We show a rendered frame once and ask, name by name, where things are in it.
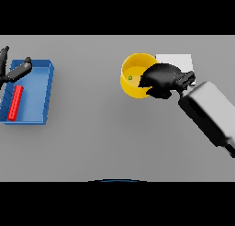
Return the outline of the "red beaker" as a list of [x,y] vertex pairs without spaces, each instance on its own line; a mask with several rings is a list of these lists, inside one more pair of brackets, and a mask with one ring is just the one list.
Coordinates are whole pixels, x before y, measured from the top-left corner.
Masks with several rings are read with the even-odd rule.
[[11,99],[11,104],[8,110],[7,119],[9,121],[15,121],[17,119],[17,113],[20,106],[20,101],[24,91],[23,85],[16,85],[14,87],[13,96]]

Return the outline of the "blue tray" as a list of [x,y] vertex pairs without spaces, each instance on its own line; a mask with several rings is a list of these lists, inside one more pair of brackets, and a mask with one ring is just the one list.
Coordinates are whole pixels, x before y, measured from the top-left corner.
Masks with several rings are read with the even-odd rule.
[[[32,60],[32,70],[15,83],[7,83],[0,103],[0,123],[6,125],[45,125],[48,119],[54,67],[51,60]],[[15,121],[7,119],[15,85],[24,91]]]

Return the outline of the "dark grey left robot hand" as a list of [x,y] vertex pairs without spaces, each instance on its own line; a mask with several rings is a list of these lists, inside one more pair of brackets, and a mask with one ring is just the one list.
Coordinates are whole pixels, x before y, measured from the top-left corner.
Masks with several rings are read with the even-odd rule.
[[14,68],[9,73],[6,73],[6,61],[9,47],[5,46],[0,50],[0,89],[5,83],[15,83],[32,70],[32,61],[27,57],[19,66]]

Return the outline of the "yellow bowl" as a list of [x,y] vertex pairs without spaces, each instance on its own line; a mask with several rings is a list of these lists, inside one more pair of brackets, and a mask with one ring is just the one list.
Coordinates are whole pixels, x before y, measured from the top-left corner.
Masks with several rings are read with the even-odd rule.
[[139,87],[140,77],[158,61],[149,53],[133,53],[128,56],[121,66],[119,83],[124,93],[135,99],[147,98],[149,87]]

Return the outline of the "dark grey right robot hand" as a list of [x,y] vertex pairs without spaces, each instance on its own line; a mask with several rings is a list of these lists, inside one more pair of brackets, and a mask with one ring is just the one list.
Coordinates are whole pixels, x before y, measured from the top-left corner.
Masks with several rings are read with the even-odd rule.
[[170,63],[155,63],[140,77],[139,87],[149,87],[146,92],[149,96],[168,99],[173,90],[181,94],[195,79],[193,71],[183,73]]

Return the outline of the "pale square measuring scale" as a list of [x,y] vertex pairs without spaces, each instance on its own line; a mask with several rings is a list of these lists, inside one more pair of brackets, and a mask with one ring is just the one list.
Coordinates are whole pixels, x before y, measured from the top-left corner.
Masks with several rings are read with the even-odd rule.
[[175,81],[194,71],[190,54],[157,53],[155,58],[161,65],[164,76],[170,80],[170,86],[175,86]]

